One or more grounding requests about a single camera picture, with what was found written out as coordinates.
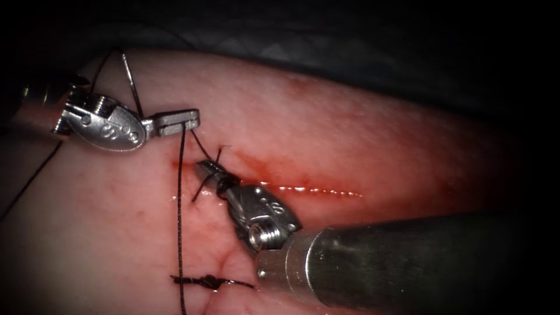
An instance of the cylindrical metal shaft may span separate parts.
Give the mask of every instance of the cylindrical metal shaft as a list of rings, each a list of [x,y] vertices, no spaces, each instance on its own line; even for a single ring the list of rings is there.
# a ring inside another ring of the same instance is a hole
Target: cylindrical metal shaft
[[[1,87],[0,125],[52,135],[65,134],[58,123],[72,86],[88,80],[57,72],[29,72],[8,78]]]
[[[491,311],[517,275],[527,229],[479,213],[296,232],[255,258],[260,285],[310,303],[404,313]]]

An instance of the screw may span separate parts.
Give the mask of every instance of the screw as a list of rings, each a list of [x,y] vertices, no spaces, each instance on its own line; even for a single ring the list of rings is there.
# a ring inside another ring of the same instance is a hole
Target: screw
[[[85,115],[82,117],[82,125],[87,126],[92,123],[92,118],[90,115]]]
[[[263,230],[261,228],[261,225],[258,223],[251,225],[251,228],[249,228],[249,242],[251,243],[251,246],[256,250],[261,250],[263,247],[262,233]]]
[[[128,135],[128,140],[132,141],[133,143],[136,143],[138,141],[138,134],[136,132],[131,132]]]

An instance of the dark background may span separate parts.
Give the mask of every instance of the dark background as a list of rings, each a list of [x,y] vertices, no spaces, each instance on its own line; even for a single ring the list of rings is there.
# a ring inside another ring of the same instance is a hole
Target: dark background
[[[11,71],[74,70],[111,46],[206,51],[516,129],[523,8],[477,2],[54,1],[4,10]]]

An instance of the blood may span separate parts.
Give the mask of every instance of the blood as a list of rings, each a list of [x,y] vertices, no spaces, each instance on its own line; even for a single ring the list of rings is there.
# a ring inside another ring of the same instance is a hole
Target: blood
[[[233,174],[241,177],[242,185],[262,185],[271,192],[278,195],[298,195],[322,198],[336,198],[337,200],[345,200],[348,198],[361,198],[363,195],[356,190],[348,190],[340,188],[341,186],[348,186],[331,176],[316,176],[306,174],[305,172],[298,171],[294,165],[289,165],[288,162],[279,161],[264,161],[255,157],[244,154],[241,151],[234,151],[234,155],[251,170],[251,173],[257,174],[256,176],[244,176],[243,174],[236,173],[235,170],[228,170]],[[193,162],[183,162],[184,170],[194,169]],[[172,160],[171,167],[173,170],[179,168],[179,161]],[[289,181],[281,180],[276,175],[277,170],[282,170],[286,174],[286,170],[291,170]]]

